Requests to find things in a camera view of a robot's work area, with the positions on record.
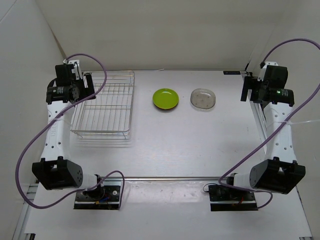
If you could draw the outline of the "clear ribbed glass plate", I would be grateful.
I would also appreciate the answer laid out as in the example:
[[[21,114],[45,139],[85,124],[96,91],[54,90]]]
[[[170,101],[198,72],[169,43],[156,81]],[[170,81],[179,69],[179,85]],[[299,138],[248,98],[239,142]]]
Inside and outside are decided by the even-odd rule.
[[[190,95],[190,102],[195,106],[215,106],[216,95],[213,91],[204,88],[197,88]]]

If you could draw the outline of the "clear bumpy glass plate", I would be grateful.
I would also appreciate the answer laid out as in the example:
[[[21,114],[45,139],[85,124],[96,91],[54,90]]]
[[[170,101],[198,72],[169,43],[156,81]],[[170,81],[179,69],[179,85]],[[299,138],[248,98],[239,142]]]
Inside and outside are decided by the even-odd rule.
[[[197,106],[197,105],[192,105],[192,107],[196,110],[196,111],[203,111],[203,112],[209,112],[212,111],[215,106],[214,105],[209,105],[209,106]]]

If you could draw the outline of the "green plate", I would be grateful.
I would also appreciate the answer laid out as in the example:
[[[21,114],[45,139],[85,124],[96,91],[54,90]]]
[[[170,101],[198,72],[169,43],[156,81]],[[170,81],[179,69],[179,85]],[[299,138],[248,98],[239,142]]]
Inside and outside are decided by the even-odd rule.
[[[161,88],[154,92],[152,102],[155,106],[163,109],[176,107],[179,103],[179,95],[170,88]]]

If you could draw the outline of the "orange plate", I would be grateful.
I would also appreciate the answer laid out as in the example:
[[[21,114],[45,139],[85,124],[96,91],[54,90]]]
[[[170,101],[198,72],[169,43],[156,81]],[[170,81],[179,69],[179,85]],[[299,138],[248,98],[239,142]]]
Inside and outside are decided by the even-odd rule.
[[[162,111],[162,112],[170,112],[173,111],[176,107],[171,107],[171,108],[160,108],[158,106],[155,107],[157,110]]]

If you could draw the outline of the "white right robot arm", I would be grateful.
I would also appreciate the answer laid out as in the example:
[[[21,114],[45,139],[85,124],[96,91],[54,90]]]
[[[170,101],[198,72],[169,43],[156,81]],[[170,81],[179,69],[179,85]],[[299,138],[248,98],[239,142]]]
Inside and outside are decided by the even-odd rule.
[[[267,62],[258,77],[246,76],[241,100],[260,104],[265,118],[266,144],[264,160],[249,173],[232,173],[224,193],[238,199],[243,190],[288,194],[305,176],[306,168],[297,163],[293,148],[292,128],[287,117],[293,112],[294,92],[286,89],[288,69],[276,62]]]

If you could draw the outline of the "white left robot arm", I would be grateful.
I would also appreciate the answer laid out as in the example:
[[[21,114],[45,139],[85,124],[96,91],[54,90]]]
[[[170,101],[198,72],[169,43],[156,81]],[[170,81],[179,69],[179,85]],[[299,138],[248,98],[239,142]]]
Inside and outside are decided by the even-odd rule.
[[[93,200],[100,200],[105,194],[104,186],[98,183],[96,175],[84,173],[70,155],[75,111],[72,104],[95,92],[92,78],[84,80],[79,60],[56,65],[55,72],[56,78],[46,91],[48,121],[54,123],[46,133],[40,161],[32,164],[32,173],[46,190],[83,188]]]

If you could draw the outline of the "white zip tie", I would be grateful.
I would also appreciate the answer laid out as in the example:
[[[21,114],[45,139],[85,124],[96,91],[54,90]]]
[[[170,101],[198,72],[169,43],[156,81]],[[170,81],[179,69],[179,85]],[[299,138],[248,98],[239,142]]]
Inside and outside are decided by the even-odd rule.
[[[298,122],[292,122],[292,121],[282,121],[281,123],[285,123],[286,125],[303,125],[303,124],[311,124],[311,123],[319,123],[320,119],[315,120],[307,120],[307,121],[298,121]]]

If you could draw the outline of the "aluminium table frame rail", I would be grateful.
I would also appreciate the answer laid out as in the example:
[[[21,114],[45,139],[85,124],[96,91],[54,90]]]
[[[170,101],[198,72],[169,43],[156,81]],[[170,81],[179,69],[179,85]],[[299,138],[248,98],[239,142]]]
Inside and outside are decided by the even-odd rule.
[[[265,123],[265,116],[262,110],[262,107],[258,103],[253,103],[250,101],[250,96],[251,96],[252,90],[248,89],[247,91],[244,91],[243,89],[241,90],[241,97],[240,100],[244,102],[244,97],[246,95],[246,101],[249,102],[254,120],[257,126],[258,134],[260,141],[263,142],[267,139],[267,129],[266,129],[266,123]]]

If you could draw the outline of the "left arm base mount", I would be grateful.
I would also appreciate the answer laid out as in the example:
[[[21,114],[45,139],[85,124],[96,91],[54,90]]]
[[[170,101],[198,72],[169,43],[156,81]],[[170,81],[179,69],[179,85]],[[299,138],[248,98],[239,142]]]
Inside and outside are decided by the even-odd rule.
[[[104,183],[91,191],[77,193],[74,210],[119,210],[122,197],[121,183]]]

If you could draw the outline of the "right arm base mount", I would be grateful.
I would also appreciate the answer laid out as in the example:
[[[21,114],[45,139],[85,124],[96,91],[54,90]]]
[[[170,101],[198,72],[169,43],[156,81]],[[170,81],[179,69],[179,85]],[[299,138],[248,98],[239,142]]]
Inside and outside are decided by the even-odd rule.
[[[254,193],[225,187],[216,183],[203,186],[203,192],[209,194],[211,212],[257,211]]]

